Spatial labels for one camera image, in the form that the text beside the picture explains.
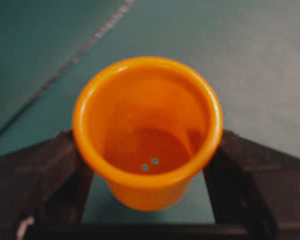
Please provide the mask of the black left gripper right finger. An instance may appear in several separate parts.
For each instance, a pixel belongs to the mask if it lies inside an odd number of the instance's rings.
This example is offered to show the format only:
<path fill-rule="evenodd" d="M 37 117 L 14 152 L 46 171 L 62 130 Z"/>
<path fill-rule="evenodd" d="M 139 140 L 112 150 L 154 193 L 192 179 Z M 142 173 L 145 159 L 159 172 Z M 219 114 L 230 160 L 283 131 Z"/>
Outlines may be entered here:
<path fill-rule="evenodd" d="M 224 130 L 203 172 L 217 224 L 255 240 L 300 240 L 300 158 Z"/>

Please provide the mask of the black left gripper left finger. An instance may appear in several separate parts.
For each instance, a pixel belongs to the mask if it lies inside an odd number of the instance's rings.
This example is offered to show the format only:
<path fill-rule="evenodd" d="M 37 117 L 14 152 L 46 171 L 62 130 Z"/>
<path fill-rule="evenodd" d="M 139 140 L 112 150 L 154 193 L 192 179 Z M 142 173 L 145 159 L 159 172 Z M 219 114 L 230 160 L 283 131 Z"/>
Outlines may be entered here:
<path fill-rule="evenodd" d="M 26 220 L 38 225 L 79 225 L 93 172 L 71 130 L 0 156 L 0 240 L 21 237 Z"/>

